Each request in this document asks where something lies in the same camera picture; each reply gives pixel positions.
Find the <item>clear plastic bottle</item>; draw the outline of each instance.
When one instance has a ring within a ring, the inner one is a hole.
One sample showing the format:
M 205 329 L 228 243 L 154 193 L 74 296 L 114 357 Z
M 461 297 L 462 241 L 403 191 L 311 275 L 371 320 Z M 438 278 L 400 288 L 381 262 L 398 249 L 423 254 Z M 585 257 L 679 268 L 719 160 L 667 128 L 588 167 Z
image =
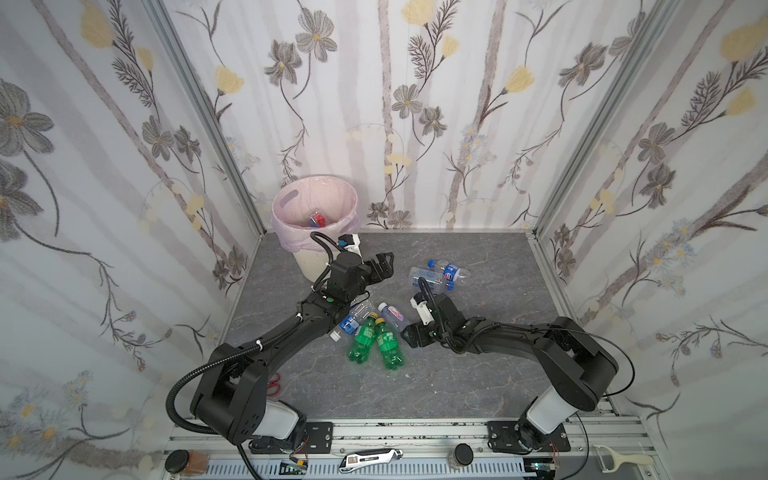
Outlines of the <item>clear plastic bottle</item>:
M 400 310 L 396 309 L 392 305 L 387 305 L 381 302 L 378 306 L 379 312 L 382 313 L 384 320 L 389 320 L 399 332 L 402 332 L 408 326 L 408 320 L 400 313 Z
M 360 326 L 360 331 L 355 335 L 355 341 L 346 355 L 350 361 L 363 364 L 368 359 L 373 339 L 376 337 L 376 320 L 384 321 L 375 313 L 371 313 Z
M 397 370 L 406 364 L 402 358 L 400 346 L 397 344 L 397 335 L 383 318 L 376 320 L 376 343 L 384 359 L 384 368 Z
M 412 266 L 411 271 L 408 273 L 409 279 L 411 280 L 411 284 L 418 290 L 419 289 L 419 277 L 424 277 L 424 280 L 427 281 L 427 284 L 429 285 L 429 289 L 434 293 L 435 295 L 438 295 L 439 293 L 442 293 L 443 290 L 446 288 L 446 280 L 443 275 L 439 275 L 437 272 L 434 272 L 432 270 L 427 270 L 426 268 L 418 268 L 417 266 Z
M 456 266 L 447 260 L 437 260 L 436 262 L 430 260 L 427 266 L 435 272 L 442 272 L 445 279 L 455 285 L 467 285 L 469 283 L 469 270 Z
M 335 329 L 333 329 L 333 331 L 330 333 L 330 337 L 334 342 L 338 342 L 342 337 L 342 333 L 345 333 L 346 335 L 354 335 L 355 331 L 357 331 L 357 327 L 359 327 L 363 320 L 366 319 L 368 314 L 375 311 L 376 308 L 373 306 L 373 303 L 371 303 L 370 300 L 363 300 L 362 302 L 359 302 L 357 305 L 349 309 L 347 316 L 344 318 L 344 320 L 341 321 L 341 323 L 339 323 L 339 325 L 336 326 Z

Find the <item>red scissors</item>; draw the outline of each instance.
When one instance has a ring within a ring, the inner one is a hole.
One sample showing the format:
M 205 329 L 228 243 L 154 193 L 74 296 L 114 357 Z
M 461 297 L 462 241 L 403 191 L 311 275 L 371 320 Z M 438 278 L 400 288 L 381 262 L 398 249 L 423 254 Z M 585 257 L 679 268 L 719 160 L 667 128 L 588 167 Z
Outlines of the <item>red scissors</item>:
M 280 393 L 280 374 L 275 373 L 266 384 L 266 396 L 272 397 Z

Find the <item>jar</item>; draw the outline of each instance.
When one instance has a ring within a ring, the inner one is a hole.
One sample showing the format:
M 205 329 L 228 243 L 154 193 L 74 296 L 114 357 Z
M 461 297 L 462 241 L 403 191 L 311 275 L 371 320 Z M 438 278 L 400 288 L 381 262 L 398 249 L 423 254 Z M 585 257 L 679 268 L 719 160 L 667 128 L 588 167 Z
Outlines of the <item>jar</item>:
M 459 443 L 448 455 L 448 466 L 454 470 L 459 470 L 472 463 L 474 459 L 475 454 L 472 452 L 472 447 L 466 443 Z
M 165 460 L 165 471 L 182 475 L 199 475 L 208 469 L 208 454 L 196 450 L 174 450 Z

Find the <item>floral wallpaper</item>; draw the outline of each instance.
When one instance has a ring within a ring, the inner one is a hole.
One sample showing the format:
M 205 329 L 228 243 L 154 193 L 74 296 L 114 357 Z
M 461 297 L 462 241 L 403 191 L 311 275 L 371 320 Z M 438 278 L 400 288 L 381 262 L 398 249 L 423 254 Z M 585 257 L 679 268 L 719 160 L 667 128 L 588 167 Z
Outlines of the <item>floral wallpaper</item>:
M 373 230 L 532 228 L 653 8 L 164 3 L 261 217 L 333 174 Z
M 180 92 L 141 4 L 0 5 L 4 476 L 148 478 L 221 339 L 257 236 Z
M 766 466 L 767 15 L 683 2 L 539 232 L 581 322 L 632 356 L 613 398 L 676 480 Z

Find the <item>trash can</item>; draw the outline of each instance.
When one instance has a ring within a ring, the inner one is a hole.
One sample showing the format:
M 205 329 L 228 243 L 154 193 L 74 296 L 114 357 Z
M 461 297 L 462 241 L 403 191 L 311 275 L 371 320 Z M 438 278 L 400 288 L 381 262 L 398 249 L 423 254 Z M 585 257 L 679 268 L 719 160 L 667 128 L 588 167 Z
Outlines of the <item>trash can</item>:
M 321 212 L 326 226 L 309 227 L 310 213 Z M 337 239 L 345 233 L 357 233 L 357 192 L 344 180 L 328 175 L 307 177 L 283 187 L 272 202 L 272 227 L 280 245 L 293 253 L 301 273 L 315 281 L 328 263 L 328 254 L 310 238 L 312 232 L 323 232 Z M 338 250 L 331 247 L 334 256 Z

